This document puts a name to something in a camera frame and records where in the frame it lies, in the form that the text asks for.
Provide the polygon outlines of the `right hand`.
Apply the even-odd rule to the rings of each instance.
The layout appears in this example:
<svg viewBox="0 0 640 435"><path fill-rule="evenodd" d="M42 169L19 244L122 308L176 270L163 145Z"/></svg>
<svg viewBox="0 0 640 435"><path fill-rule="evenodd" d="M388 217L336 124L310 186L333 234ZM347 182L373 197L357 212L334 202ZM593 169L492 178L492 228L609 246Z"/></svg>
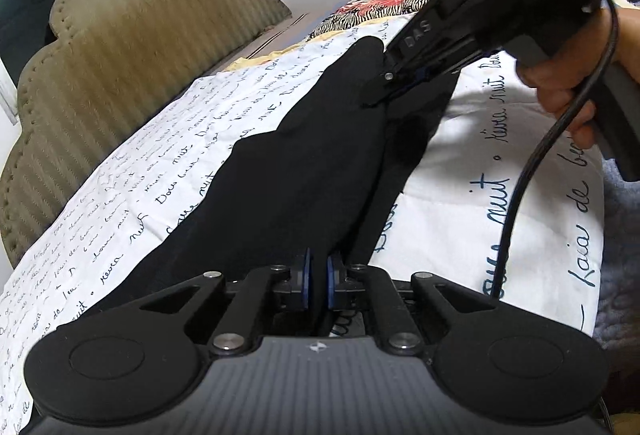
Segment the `right hand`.
<svg viewBox="0 0 640 435"><path fill-rule="evenodd" d="M613 61L637 80L640 12L632 8L618 8L616 12L620 32ZM577 34L567 39L551 59L534 66L516 64L516 74L522 83L536 90L544 111L556 117L564 113L574 99L573 89L596 68L610 29L610 12L602 9Z"/></svg>

